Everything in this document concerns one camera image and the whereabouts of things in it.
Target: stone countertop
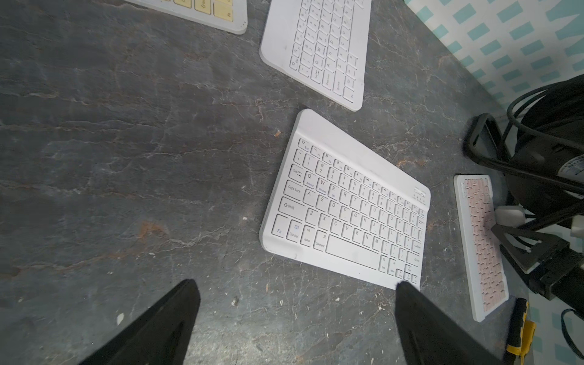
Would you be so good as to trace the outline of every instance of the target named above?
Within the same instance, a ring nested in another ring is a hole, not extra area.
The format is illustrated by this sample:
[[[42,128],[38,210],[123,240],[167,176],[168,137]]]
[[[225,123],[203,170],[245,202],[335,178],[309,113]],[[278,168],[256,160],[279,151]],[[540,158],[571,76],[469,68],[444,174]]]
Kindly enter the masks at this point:
[[[185,364],[405,363],[393,290],[259,243],[307,107],[430,188],[421,291],[502,354],[513,300],[472,320],[452,184],[488,171],[463,138],[502,109],[402,1],[374,0],[350,112],[260,60],[268,8],[248,0],[236,36],[120,0],[0,4],[0,357],[76,364],[193,278]]]

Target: keyboard with yellow keys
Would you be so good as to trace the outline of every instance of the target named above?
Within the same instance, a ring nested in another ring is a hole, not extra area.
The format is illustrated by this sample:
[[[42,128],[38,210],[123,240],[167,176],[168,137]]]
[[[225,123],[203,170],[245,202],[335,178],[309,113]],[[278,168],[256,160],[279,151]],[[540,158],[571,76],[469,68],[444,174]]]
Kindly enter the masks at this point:
[[[248,27],[247,0],[127,0],[235,34]]]

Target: function key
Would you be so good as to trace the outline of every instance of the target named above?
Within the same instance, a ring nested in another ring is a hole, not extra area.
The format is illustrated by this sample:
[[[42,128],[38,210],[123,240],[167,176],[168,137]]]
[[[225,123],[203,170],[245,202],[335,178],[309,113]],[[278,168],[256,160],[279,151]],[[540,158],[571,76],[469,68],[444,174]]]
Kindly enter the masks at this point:
[[[355,170],[352,169],[350,166],[345,166],[345,173],[351,177],[355,174]]]
[[[363,182],[363,174],[359,171],[355,171],[355,179],[359,182]]]
[[[368,177],[363,178],[363,183],[367,185],[369,188],[373,186],[373,181],[371,181],[371,179]]]
[[[339,160],[335,160],[335,163],[333,164],[333,166],[335,167],[335,169],[337,170],[341,170],[343,171],[343,169],[345,168],[345,164],[343,164],[341,161]]]
[[[333,161],[334,159],[331,157],[331,155],[329,155],[329,154],[325,153],[325,154],[322,154],[322,160],[323,160],[324,162],[328,163],[329,165],[332,165],[332,161]]]
[[[318,158],[322,157],[322,150],[316,146],[312,146],[310,153],[312,153],[313,155],[315,155]]]
[[[305,140],[303,140],[302,138],[298,141],[298,147],[302,148],[304,151],[306,152],[310,152],[310,148],[312,146],[310,146],[310,144],[308,142],[306,142]]]

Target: wireless keyboard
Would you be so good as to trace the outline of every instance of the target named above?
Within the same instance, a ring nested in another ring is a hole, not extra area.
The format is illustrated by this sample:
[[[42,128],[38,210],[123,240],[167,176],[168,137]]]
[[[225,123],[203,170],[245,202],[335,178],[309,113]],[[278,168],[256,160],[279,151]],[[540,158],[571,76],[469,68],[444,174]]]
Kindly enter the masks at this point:
[[[266,251],[419,288],[430,190],[310,109],[298,114],[259,238]]]
[[[248,27],[247,0],[126,1],[235,34],[244,34]]]
[[[272,0],[260,56],[356,112],[363,104],[371,0]]]
[[[499,241],[491,233],[495,225],[491,179],[488,175],[458,175],[454,177],[454,191],[472,317],[481,322],[509,299]]]

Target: black cable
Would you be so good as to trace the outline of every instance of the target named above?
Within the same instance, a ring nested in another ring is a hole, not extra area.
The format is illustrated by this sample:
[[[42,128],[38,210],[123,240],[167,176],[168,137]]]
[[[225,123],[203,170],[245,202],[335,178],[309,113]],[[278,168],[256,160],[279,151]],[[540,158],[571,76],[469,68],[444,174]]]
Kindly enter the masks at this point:
[[[576,344],[574,343],[574,341],[572,341],[572,338],[570,337],[570,334],[568,333],[568,328],[566,328],[566,322],[564,322],[564,315],[568,312],[574,312],[574,314],[577,315],[583,321],[584,321],[584,315],[580,314],[579,312],[576,312],[572,308],[568,308],[567,310],[564,310],[562,312],[562,314],[560,315],[560,318],[562,321],[562,334],[564,335],[564,339],[566,340],[566,342],[568,343],[568,346],[570,346],[572,351],[574,351],[576,356],[578,356],[580,359],[584,360],[584,355],[582,355],[580,350],[578,350],[578,348],[576,347]]]

